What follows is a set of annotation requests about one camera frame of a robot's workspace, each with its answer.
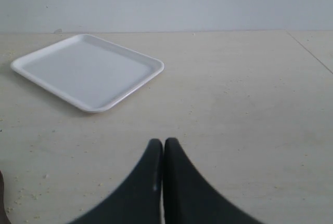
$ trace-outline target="plastic tray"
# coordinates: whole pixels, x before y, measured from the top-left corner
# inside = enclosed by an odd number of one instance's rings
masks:
[[[25,55],[11,68],[86,112],[102,112],[164,69],[162,61],[89,34]]]

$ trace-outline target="square tray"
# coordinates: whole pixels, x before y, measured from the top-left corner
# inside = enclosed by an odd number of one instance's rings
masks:
[[[80,34],[25,55],[11,68],[86,112],[102,112],[164,69],[162,61]]]

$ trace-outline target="tray rim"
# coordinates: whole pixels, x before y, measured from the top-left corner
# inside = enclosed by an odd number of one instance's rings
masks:
[[[145,77],[144,79],[140,80],[138,83],[136,83],[133,87],[129,88],[128,90],[126,90],[124,93],[119,94],[119,96],[117,96],[116,98],[112,99],[109,103],[106,103],[105,106],[103,107],[99,107],[99,108],[92,108],[89,105],[81,102],[79,99],[72,97],[70,95],[68,95],[67,93],[65,93],[64,91],[58,89],[55,86],[50,85],[49,83],[47,83],[46,81],[38,78],[37,76],[27,72],[25,69],[23,69],[23,65],[26,64],[29,61],[32,61],[34,59],[36,59],[35,55],[38,55],[39,52],[43,52],[45,50],[54,48],[55,46],[63,43],[63,42],[69,42],[72,41],[76,38],[84,38],[84,37],[93,37],[98,39],[99,41],[103,41],[105,43],[108,43],[110,45],[125,49],[127,51],[133,52],[135,54],[144,56],[145,58],[148,59],[152,59],[154,61],[156,61],[159,64],[158,69],[154,70],[153,72],[151,72],[147,77]],[[142,54],[138,51],[129,49],[127,47],[118,45],[116,43],[107,41],[105,39],[102,39],[100,37],[91,35],[91,34],[77,34],[74,35],[72,37],[69,38],[65,38],[61,41],[58,41],[54,44],[48,45],[46,47],[43,47],[41,49],[38,49],[36,51],[33,51],[29,54],[26,54],[24,56],[21,56],[19,58],[17,58],[16,60],[14,60],[11,64],[10,67],[13,71],[17,72],[18,74],[20,74],[21,76],[25,77],[26,79],[32,81],[33,83],[39,85],[40,87],[42,87],[43,89],[47,90],[48,92],[54,94],[55,96],[61,98],[62,100],[66,101],[67,103],[79,108],[82,111],[88,112],[88,113],[98,113],[98,112],[104,112],[107,111],[109,109],[111,109],[112,107],[114,107],[117,103],[119,103],[120,101],[122,101],[123,99],[125,99],[126,97],[128,97],[130,94],[132,94],[133,92],[137,91],[139,88],[141,88],[143,85],[145,85],[146,83],[148,83],[150,80],[152,80],[154,77],[156,77],[158,74],[160,74],[163,70],[164,70],[164,63],[156,58],[153,58],[151,56],[148,56],[146,54]]]

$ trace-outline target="beige tabletop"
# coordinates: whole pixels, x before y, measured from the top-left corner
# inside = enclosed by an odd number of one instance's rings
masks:
[[[331,223],[332,32],[95,35],[165,63],[98,114],[9,67],[71,34],[0,35],[0,170],[13,224],[78,217],[122,182],[150,138],[169,136],[218,191],[263,222]]]

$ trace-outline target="wall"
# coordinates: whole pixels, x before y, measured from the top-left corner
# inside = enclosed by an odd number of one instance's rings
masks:
[[[332,0],[0,0],[0,33],[333,29]]]

